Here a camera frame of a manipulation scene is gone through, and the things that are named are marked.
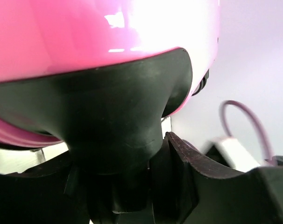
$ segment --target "curved cable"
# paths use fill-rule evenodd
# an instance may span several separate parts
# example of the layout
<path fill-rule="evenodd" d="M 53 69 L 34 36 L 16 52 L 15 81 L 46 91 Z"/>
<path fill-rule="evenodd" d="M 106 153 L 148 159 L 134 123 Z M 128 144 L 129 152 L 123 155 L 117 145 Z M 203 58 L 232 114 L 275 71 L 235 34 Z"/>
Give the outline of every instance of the curved cable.
<path fill-rule="evenodd" d="M 262 145 L 264 153 L 266 154 L 268 162 L 271 165 L 275 166 L 276 163 L 275 163 L 275 161 L 272 160 L 273 152 L 272 152 L 272 149 L 271 149 L 271 146 L 270 146 L 270 142 L 268 140 L 267 134 L 266 134 L 261 122 L 259 121 L 258 117 L 248 107 L 246 107 L 244 104 L 242 104 L 238 101 L 227 100 L 227 101 L 224 101 L 220 105 L 220 108 L 219 108 L 220 121 L 221 121 L 221 124 L 222 124 L 226 134 L 229 137 L 233 136 L 229 127 L 228 127 L 227 120 L 226 120 L 226 113 L 225 112 L 226 112 L 226 107 L 228 105 L 233 105 L 233 106 L 236 106 L 237 108 L 241 109 L 251 119 L 251 122 L 254 124 L 254 127 L 256 128 L 257 134 L 260 137 L 260 143 Z"/>

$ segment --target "wall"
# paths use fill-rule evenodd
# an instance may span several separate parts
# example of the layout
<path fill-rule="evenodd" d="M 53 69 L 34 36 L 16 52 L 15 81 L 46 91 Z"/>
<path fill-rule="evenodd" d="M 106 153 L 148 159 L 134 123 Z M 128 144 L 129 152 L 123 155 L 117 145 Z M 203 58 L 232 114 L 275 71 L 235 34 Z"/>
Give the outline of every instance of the wall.
<path fill-rule="evenodd" d="M 200 150 L 223 136 L 218 107 L 238 100 L 253 110 L 268 132 L 275 154 L 283 155 L 283 0 L 220 0 L 219 53 L 206 87 L 172 117 L 172 130 Z M 227 110 L 235 137 L 259 161 L 253 127 L 242 112 Z"/>

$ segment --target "glossy pink surface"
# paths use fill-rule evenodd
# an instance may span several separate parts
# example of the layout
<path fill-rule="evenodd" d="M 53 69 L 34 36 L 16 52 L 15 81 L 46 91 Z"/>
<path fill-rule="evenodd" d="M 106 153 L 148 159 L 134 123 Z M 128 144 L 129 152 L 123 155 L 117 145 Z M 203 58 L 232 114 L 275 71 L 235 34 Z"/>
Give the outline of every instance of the glossy pink surface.
<path fill-rule="evenodd" d="M 123 63 L 182 47 L 192 62 L 191 95 L 216 57 L 218 36 L 218 0 L 0 0 L 0 82 Z M 0 140 L 9 144 L 57 141 L 13 131 L 1 122 Z"/>

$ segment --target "pink plastic panel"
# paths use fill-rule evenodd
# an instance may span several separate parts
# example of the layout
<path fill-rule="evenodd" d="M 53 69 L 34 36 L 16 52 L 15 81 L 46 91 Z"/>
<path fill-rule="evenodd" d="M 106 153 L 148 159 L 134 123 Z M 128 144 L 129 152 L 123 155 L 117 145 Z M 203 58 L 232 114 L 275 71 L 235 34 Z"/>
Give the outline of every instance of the pink plastic panel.
<path fill-rule="evenodd" d="M 218 0 L 0 0 L 0 82 L 182 47 L 192 62 L 191 95 L 215 59 L 218 36 Z M 0 141 L 28 147 L 58 141 L 12 128 L 0 120 Z"/>

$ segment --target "pink helmet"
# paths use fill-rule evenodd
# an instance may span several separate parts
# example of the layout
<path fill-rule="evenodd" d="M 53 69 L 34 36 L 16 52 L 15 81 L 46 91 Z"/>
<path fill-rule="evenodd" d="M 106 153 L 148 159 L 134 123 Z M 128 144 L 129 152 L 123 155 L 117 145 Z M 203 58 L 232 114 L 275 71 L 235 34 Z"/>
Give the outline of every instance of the pink helmet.
<path fill-rule="evenodd" d="M 219 0 L 0 0 L 0 145 L 152 156 L 218 37 Z"/>

